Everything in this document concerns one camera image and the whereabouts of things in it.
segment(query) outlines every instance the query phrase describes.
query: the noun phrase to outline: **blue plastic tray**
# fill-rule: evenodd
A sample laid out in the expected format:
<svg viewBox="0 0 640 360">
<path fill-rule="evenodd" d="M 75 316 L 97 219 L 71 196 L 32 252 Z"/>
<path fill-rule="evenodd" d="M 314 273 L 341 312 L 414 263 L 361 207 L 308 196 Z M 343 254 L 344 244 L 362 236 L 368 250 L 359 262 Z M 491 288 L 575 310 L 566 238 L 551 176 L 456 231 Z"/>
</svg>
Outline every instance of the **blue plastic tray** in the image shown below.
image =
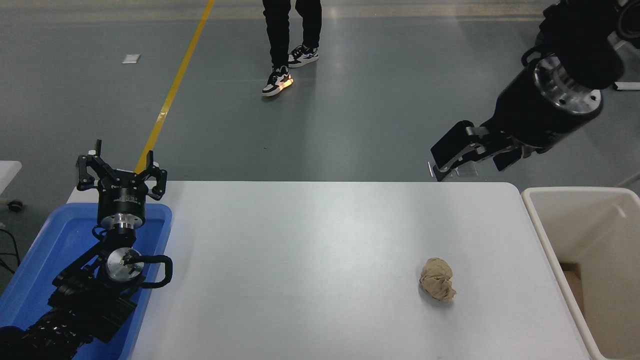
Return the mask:
<svg viewBox="0 0 640 360">
<path fill-rule="evenodd" d="M 163 254 L 171 229 L 171 210 L 162 204 L 147 204 L 146 209 L 147 222 L 136 230 L 133 247 L 143 255 Z M 72 203 L 49 215 L 0 297 L 0 327 L 13 325 L 24 330 L 51 310 L 47 301 L 56 289 L 51 281 L 97 242 L 91 234 L 97 211 L 97 204 Z M 159 265 L 147 265 L 143 274 L 148 281 L 153 281 L 158 270 Z M 99 340 L 85 344 L 74 360 L 127 359 L 136 343 L 150 296 L 151 289 L 138 290 L 132 297 L 138 304 L 135 312 L 109 344 Z"/>
</svg>

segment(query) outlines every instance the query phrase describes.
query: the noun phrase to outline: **person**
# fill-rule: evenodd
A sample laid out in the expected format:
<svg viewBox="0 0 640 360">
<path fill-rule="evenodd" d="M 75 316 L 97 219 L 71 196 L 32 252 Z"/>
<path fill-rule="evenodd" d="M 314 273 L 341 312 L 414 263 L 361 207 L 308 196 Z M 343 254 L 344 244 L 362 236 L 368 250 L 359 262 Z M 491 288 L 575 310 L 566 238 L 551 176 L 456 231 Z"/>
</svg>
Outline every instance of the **person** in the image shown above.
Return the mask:
<svg viewBox="0 0 640 360">
<path fill-rule="evenodd" d="M 267 36 L 271 44 L 272 72 L 262 96 L 273 96 L 293 84 L 289 68 L 318 60 L 322 6 L 320 0 L 296 0 L 296 11 L 302 16 L 302 44 L 289 51 L 289 12 L 291 0 L 262 0 Z"/>
</svg>

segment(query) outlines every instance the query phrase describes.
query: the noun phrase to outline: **robotic arm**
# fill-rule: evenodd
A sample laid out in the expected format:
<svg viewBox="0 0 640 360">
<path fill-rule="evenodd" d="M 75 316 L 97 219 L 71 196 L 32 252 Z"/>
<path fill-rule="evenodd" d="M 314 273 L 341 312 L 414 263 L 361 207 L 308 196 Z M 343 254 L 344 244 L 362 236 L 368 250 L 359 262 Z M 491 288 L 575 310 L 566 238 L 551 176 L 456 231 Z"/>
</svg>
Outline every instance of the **robotic arm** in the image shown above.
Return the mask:
<svg viewBox="0 0 640 360">
<path fill-rule="evenodd" d="M 438 181 L 469 161 L 493 158 L 503 171 L 548 151 L 597 117 L 600 90 L 622 77 L 607 37 L 615 31 L 640 49 L 640 0 L 562 0 L 543 14 L 544 42 L 522 56 L 525 69 L 498 96 L 493 117 L 478 127 L 460 121 L 432 146 Z M 528 61 L 534 53 L 540 58 Z"/>
<path fill-rule="evenodd" d="M 172 261 L 164 255 L 142 256 L 132 248 L 136 229 L 145 223 L 145 197 L 162 198 L 166 170 L 147 155 L 140 174 L 114 170 L 100 158 L 101 141 L 94 151 L 77 161 L 78 190 L 95 188 L 99 193 L 97 225 L 92 233 L 98 243 L 67 266 L 53 280 L 56 288 L 48 301 L 52 309 L 23 331 L 0 329 L 3 359 L 63 360 L 93 338 L 108 343 L 136 309 L 130 298 L 139 288 L 160 288 L 171 281 Z M 98 175 L 95 178 L 88 168 Z M 149 190 L 145 181 L 154 178 Z M 96 228 L 103 228 L 100 233 Z M 164 263 L 164 279 L 145 282 L 144 264 Z"/>
</svg>

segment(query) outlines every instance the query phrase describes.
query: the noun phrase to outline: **black pants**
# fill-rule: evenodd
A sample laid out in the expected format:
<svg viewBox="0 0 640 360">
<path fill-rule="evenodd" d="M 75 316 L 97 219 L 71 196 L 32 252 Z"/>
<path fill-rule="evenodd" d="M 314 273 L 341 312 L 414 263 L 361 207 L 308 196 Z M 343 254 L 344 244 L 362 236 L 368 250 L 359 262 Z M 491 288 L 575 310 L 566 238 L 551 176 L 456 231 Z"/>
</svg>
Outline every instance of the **black pants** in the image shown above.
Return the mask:
<svg viewBox="0 0 640 360">
<path fill-rule="evenodd" d="M 271 62 L 274 68 L 289 62 L 289 11 L 291 0 L 262 0 L 267 35 L 271 44 Z M 320 0 L 296 0 L 296 11 L 302 16 L 302 44 L 318 47 L 322 27 Z"/>
</svg>

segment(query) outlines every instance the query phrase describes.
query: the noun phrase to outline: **yellow floor line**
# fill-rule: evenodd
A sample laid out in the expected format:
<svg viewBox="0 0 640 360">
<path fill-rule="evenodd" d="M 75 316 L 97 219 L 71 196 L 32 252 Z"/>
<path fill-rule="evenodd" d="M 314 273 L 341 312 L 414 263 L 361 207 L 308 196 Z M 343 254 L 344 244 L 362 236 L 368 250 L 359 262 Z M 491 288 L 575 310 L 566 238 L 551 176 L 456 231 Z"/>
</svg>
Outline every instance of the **yellow floor line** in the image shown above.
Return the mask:
<svg viewBox="0 0 640 360">
<path fill-rule="evenodd" d="M 200 22 L 198 23 L 198 27 L 196 28 L 196 32 L 193 34 L 193 38 L 191 38 L 191 43 L 189 44 L 189 48 L 187 52 L 184 54 L 182 59 L 182 63 L 180 64 L 180 68 L 178 69 L 178 73 L 175 75 L 175 79 L 173 79 L 173 84 L 171 85 L 171 89 L 169 90 L 169 94 L 167 94 L 166 99 L 164 100 L 164 104 L 162 109 L 160 110 L 160 114 L 156 119 L 156 124 L 154 128 L 151 130 L 151 135 L 149 135 L 149 139 L 147 140 L 147 144 L 145 148 L 142 150 L 142 154 L 140 155 L 140 159 L 138 160 L 138 165 L 136 165 L 136 173 L 140 173 L 147 166 L 147 153 L 149 150 L 153 150 L 156 140 L 158 139 L 158 135 L 160 135 L 160 130 L 162 130 L 162 126 L 164 125 L 164 120 L 166 119 L 167 114 L 169 113 L 169 109 L 171 108 L 171 104 L 173 103 L 173 98 L 175 98 L 175 94 L 178 92 L 178 88 L 180 88 L 180 83 L 182 82 L 182 78 L 184 77 L 184 73 L 187 71 L 187 67 L 189 66 L 189 62 L 191 61 L 191 56 L 193 55 L 193 51 L 196 49 L 196 45 L 198 45 L 198 40 L 200 39 L 200 34 L 202 34 L 202 29 L 204 29 L 204 25 L 207 23 L 207 19 L 209 18 L 209 13 L 211 13 L 211 8 L 213 7 L 213 3 L 215 0 L 209 0 L 207 3 L 207 7 L 204 9 L 202 13 L 202 17 L 200 18 Z"/>
</svg>

